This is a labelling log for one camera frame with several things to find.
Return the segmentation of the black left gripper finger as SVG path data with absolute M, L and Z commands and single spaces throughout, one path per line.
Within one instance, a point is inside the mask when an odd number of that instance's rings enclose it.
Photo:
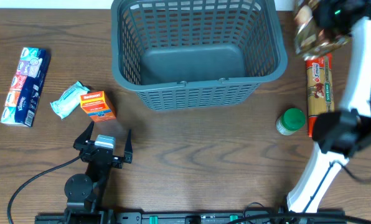
M 92 121 L 86 130 L 79 135 L 78 138 L 74 141 L 73 148 L 82 151 L 88 147 L 88 141 L 90 140 L 93 132 L 94 122 Z
M 131 130 L 128 131 L 128 135 L 126 138 L 126 144 L 124 147 L 124 156 L 125 157 L 132 157 L 133 156 L 133 147 L 131 143 Z

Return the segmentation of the green lid glass jar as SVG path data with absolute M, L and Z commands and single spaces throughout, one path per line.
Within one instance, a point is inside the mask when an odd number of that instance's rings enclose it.
M 276 120 L 276 129 L 280 134 L 290 136 L 300 130 L 305 122 L 306 118 L 300 109 L 290 108 Z

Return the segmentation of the orange spaghetti pasta packet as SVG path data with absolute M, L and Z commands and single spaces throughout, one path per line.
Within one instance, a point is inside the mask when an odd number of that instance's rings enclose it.
M 332 54 L 306 61 L 308 136 L 322 113 L 334 111 Z

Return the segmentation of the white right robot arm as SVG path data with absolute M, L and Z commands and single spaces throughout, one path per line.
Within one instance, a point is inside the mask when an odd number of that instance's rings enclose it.
M 337 110 L 309 118 L 311 158 L 286 197 L 293 213 L 315 213 L 331 182 L 371 145 L 371 1 L 296 1 L 295 52 L 311 79 L 329 70 L 331 52 L 352 43 L 349 77 Z

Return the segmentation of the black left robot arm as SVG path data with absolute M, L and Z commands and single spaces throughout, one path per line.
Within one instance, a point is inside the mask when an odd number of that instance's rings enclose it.
M 85 173 L 75 174 L 65 183 L 64 223 L 116 223 L 114 211 L 103 208 L 101 203 L 112 168 L 121 169 L 124 163 L 132 163 L 131 131 L 127 134 L 124 154 L 116 156 L 116 139 L 100 134 L 92 141 L 93 127 L 91 122 L 73 144 L 80 160 L 88 166 Z

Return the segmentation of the brown Nescafe Gold coffee bag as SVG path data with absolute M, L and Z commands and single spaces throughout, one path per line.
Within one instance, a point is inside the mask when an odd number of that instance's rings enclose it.
M 340 29 L 323 28 L 319 25 L 320 19 L 330 18 L 331 9 L 330 1 L 294 2 L 294 48 L 296 54 L 305 61 L 325 56 L 351 41 L 351 36 L 342 33 Z

